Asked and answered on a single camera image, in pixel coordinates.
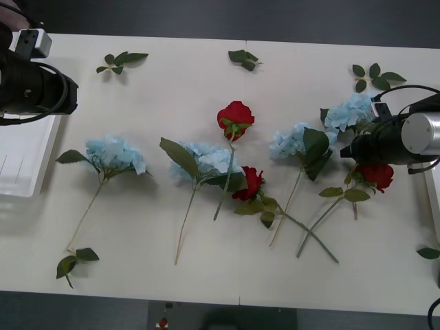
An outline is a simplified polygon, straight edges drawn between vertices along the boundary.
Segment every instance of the light blue flower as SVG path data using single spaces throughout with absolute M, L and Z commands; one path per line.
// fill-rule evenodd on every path
M 203 179 L 218 177 L 228 172 L 231 151 L 221 148 L 219 145 L 210 146 L 206 143 L 187 143 L 179 142 L 195 159 L 199 172 Z M 237 159 L 232 161 L 232 173 L 243 172 L 243 169 L 237 165 Z M 178 164 L 171 162 L 171 177 L 183 177 L 192 181 L 191 176 Z
M 345 132 L 347 127 L 359 122 L 373 121 L 375 117 L 370 110 L 373 96 L 371 92 L 354 93 L 348 101 L 329 109 L 324 125 L 331 131 Z
M 269 156 L 274 160 L 282 160 L 297 153 L 305 154 L 304 128 L 306 127 L 312 129 L 308 123 L 299 122 L 289 132 L 275 132 L 274 141 L 269 145 Z M 336 143 L 338 137 L 336 133 L 328 131 L 325 134 L 329 138 L 330 146 Z
M 106 135 L 103 140 L 87 141 L 86 147 L 87 157 L 98 168 L 133 169 L 138 175 L 146 172 L 142 154 L 119 137 Z

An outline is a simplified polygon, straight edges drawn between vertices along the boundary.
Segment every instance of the gray floor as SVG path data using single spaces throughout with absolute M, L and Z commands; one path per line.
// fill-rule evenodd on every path
M 53 33 L 440 48 L 438 0 L 17 2 L 35 19 L 44 21 L 45 29 Z M 170 329 L 198 329 L 197 322 L 219 308 L 175 305 L 166 312 L 172 322 Z M 241 311 L 249 313 L 246 308 Z M 264 315 L 271 318 L 276 312 L 268 309 Z M 164 302 L 0 292 L 0 330 L 151 330 L 163 315 Z M 296 327 L 292 326 L 295 317 Z M 375 313 L 283 309 L 277 320 L 269 329 L 428 328 L 426 318 L 421 316 Z
M 243 330 L 426 330 L 423 316 L 299 309 L 229 307 L 0 292 L 1 330 L 154 330 L 166 316 L 170 330 L 204 330 L 204 321 L 232 315 Z M 440 319 L 436 319 L 440 329 Z

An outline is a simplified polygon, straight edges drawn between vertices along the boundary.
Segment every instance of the artificial flower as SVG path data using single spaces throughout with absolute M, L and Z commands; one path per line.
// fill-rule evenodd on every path
M 269 145 L 269 156 L 276 159 L 285 159 L 297 153 L 305 154 L 304 129 L 311 128 L 306 122 L 299 122 L 289 132 L 277 131 L 274 134 L 274 141 Z M 329 138 L 329 145 L 336 143 L 338 135 L 334 132 L 325 132 Z
M 88 159 L 100 170 L 104 168 L 116 171 L 133 169 L 138 175 L 146 172 L 146 163 L 142 154 L 120 137 L 106 135 L 103 140 L 88 141 L 86 147 Z
M 179 142 L 193 157 L 197 163 L 199 172 L 204 179 L 218 177 L 228 171 L 231 159 L 231 151 L 221 148 L 219 145 L 210 146 L 206 143 L 187 143 Z M 192 181 L 191 176 L 178 164 L 171 162 L 170 168 L 172 177 L 183 177 Z M 243 169 L 237 165 L 237 160 L 233 159 L 232 173 L 243 172 Z
M 235 124 L 239 128 L 239 132 L 235 134 L 232 141 L 241 137 L 249 126 L 254 124 L 255 117 L 252 115 L 249 107 L 245 106 L 241 101 L 231 102 L 225 109 L 220 110 L 217 114 L 217 122 L 221 129 L 225 130 L 225 136 L 228 140 L 232 137 L 232 127 Z
M 242 189 L 235 192 L 232 195 L 232 198 L 247 201 L 248 199 L 255 198 L 256 194 L 258 193 L 261 184 L 263 183 L 263 178 L 261 177 L 263 171 L 261 171 L 257 176 L 255 167 L 243 166 L 243 170 L 245 171 L 247 189 Z
M 359 122 L 371 122 L 375 119 L 370 110 L 371 93 L 354 93 L 349 100 L 328 110 L 324 125 L 332 131 L 345 132 Z
M 382 194 L 393 181 L 394 170 L 388 164 L 357 165 L 356 172 L 359 172 L 367 182 L 376 183 L 376 189 Z

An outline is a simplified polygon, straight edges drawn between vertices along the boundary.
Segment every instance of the silver cylinder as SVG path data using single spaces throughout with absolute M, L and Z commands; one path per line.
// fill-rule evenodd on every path
M 411 153 L 440 155 L 440 113 L 410 115 L 401 129 L 401 140 Z

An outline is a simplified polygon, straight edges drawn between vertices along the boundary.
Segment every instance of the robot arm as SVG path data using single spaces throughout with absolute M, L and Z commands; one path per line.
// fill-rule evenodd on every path
M 78 85 L 51 65 L 31 61 L 46 58 L 52 40 L 24 13 L 4 3 L 0 6 L 22 14 L 33 27 L 19 32 L 13 52 L 9 50 L 12 31 L 0 23 L 0 126 L 34 122 L 52 114 L 71 114 L 77 107 Z M 5 113 L 35 116 L 3 118 Z
M 436 94 L 409 105 L 409 112 L 391 115 L 381 97 L 402 88 L 422 88 Z M 423 169 L 408 169 L 409 174 L 424 172 L 440 162 L 440 91 L 419 85 L 389 89 L 373 98 L 372 112 L 377 123 L 371 134 L 357 136 L 340 151 L 342 158 L 359 164 L 411 165 L 436 161 Z

